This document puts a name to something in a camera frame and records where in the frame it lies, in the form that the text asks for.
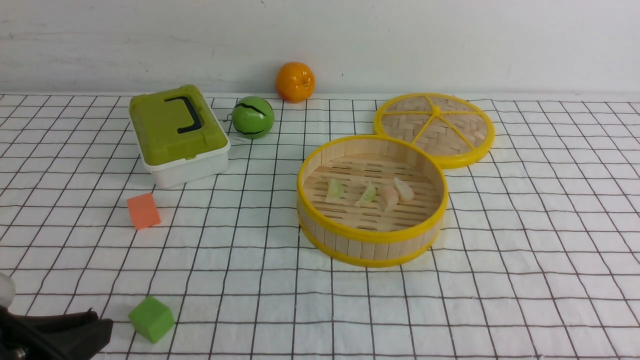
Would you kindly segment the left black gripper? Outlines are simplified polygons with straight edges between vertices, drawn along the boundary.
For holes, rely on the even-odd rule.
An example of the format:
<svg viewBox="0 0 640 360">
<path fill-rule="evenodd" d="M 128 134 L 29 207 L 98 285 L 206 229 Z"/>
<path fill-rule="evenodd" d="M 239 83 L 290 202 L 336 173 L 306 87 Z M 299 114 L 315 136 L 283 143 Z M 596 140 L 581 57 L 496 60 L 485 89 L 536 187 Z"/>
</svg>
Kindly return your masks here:
<svg viewBox="0 0 640 360">
<path fill-rule="evenodd" d="M 91 360 L 111 340 L 114 322 L 94 310 L 61 316 L 19 316 L 2 307 L 2 360 Z"/>
</svg>

